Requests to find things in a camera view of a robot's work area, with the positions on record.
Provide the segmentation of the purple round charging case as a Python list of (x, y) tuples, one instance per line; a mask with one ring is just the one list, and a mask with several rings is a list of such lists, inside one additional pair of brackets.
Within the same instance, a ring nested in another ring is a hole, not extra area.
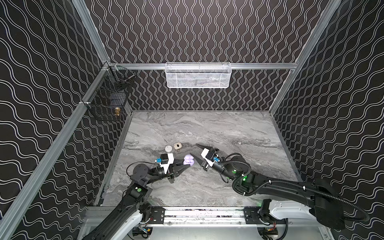
[(194, 163), (195, 163), (195, 159), (192, 155), (190, 155), (190, 154), (185, 155), (183, 165), (192, 166)]

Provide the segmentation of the beige earbud charging case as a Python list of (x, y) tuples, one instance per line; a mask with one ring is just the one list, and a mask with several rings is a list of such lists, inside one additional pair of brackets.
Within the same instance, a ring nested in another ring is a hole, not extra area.
[(183, 147), (182, 143), (175, 143), (174, 144), (174, 149), (175, 150), (180, 150)]

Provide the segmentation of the white round charging case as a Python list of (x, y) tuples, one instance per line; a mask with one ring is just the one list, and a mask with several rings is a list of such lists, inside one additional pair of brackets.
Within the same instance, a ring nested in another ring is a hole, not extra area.
[(166, 151), (166, 153), (171, 153), (172, 151), (173, 151), (173, 146), (171, 146), (171, 145), (167, 145), (166, 147), (165, 147), (165, 151)]

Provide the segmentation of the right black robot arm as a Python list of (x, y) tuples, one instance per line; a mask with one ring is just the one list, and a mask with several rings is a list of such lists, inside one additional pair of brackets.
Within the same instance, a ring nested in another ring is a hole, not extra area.
[(275, 196), (302, 204), (309, 216), (318, 223), (335, 230), (343, 230), (346, 222), (368, 222), (370, 214), (361, 207), (344, 200), (328, 183), (321, 179), (294, 182), (267, 177), (252, 170), (240, 153), (219, 156), (219, 149), (197, 145), (202, 150), (193, 157), (205, 170), (213, 169), (224, 180), (232, 183), (235, 193), (250, 197), (256, 194)]

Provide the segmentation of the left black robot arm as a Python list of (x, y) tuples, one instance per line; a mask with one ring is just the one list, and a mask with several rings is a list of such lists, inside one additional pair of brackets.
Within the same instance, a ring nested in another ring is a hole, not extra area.
[(153, 189), (150, 184), (166, 179), (171, 184), (191, 164), (174, 159), (172, 154), (161, 155), (153, 162), (139, 161), (132, 174), (131, 183), (123, 192), (118, 205), (84, 240), (123, 240), (132, 229), (151, 220), (151, 204), (148, 198)]

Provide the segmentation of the brass object in basket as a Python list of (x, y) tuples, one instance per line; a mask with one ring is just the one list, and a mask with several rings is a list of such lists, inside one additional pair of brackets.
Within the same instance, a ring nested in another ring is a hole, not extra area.
[(121, 114), (121, 108), (116, 107), (116, 108), (115, 108), (115, 115), (116, 115), (117, 117), (119, 117), (120, 114)]

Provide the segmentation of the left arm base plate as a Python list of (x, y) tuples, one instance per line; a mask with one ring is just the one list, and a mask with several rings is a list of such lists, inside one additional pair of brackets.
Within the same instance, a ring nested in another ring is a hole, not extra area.
[(165, 208), (162, 207), (149, 207), (148, 210), (145, 210), (142, 220), (144, 224), (163, 224), (165, 218)]

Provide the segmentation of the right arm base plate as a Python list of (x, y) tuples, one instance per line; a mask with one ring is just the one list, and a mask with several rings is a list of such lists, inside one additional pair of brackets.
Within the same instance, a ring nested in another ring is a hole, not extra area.
[(246, 207), (243, 210), (247, 225), (273, 226), (274, 224), (283, 225), (286, 220), (278, 220), (272, 217), (266, 210), (260, 207)]

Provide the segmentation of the white mesh wall basket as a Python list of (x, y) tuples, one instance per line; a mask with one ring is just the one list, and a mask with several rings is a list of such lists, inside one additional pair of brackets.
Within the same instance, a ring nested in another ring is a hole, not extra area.
[(225, 89), (230, 84), (232, 66), (226, 62), (167, 62), (165, 75), (168, 88)]

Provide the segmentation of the aluminium front rail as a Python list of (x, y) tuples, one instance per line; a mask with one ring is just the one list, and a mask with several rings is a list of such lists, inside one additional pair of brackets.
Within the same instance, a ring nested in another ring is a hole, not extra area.
[[(143, 224), (147, 227), (273, 227), (247, 225), (242, 207), (162, 207), (165, 208), (164, 223)], [(114, 207), (90, 207), (83, 227), (98, 226)], [(320, 227), (316, 220), (290, 219), (290, 227)]]

